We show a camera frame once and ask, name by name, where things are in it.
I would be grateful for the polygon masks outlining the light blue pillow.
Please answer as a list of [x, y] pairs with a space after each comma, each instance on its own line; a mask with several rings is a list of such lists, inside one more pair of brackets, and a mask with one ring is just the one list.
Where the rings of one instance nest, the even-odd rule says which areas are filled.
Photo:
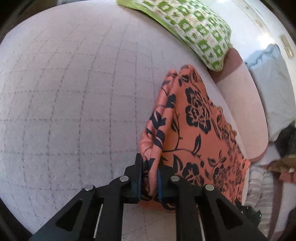
[[286, 63], [276, 44], [257, 50], [246, 60], [258, 90], [267, 121], [269, 141], [295, 121], [295, 94]]

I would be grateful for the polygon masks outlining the brown patterned cloth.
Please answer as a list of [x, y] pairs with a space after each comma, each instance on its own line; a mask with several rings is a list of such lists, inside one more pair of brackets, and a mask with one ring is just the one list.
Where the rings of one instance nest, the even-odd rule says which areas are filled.
[[295, 184], [295, 163], [295, 155], [289, 155], [272, 161], [267, 169], [269, 172], [276, 173], [280, 181]]

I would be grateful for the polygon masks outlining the pink bolster cushion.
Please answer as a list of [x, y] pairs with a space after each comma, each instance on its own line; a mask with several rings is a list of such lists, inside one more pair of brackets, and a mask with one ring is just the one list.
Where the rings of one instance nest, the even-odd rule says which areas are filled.
[[267, 121], [257, 87], [238, 51], [231, 48], [223, 69], [209, 74], [234, 118], [244, 156], [252, 163], [261, 160], [268, 146]]

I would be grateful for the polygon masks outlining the dark furry item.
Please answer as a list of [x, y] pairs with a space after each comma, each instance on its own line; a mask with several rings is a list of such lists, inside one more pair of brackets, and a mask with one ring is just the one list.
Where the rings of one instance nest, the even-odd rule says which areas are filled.
[[281, 158], [295, 155], [295, 126], [291, 124], [283, 129], [274, 143]]

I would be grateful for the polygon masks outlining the green white patterned pillow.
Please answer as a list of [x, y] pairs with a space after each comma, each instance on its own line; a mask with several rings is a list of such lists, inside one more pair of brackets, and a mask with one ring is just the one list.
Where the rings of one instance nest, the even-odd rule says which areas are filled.
[[212, 71], [223, 69], [232, 48], [231, 28], [201, 1], [139, 0], [117, 1], [121, 6], [141, 11], [178, 38]]

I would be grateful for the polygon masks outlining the striped grey fabric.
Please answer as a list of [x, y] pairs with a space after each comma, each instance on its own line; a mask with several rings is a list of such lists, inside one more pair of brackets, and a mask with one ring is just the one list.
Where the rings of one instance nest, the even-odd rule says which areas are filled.
[[258, 229], [268, 237], [273, 212], [273, 174], [260, 166], [250, 166], [249, 183], [245, 205], [261, 212]]

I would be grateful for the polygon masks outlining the orange black floral garment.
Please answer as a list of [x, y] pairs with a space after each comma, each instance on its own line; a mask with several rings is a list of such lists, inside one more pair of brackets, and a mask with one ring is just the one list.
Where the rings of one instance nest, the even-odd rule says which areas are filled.
[[142, 199], [157, 200], [158, 169], [164, 165], [192, 185], [211, 184], [230, 202], [242, 201], [250, 161], [236, 135], [192, 65], [169, 71], [139, 142]]

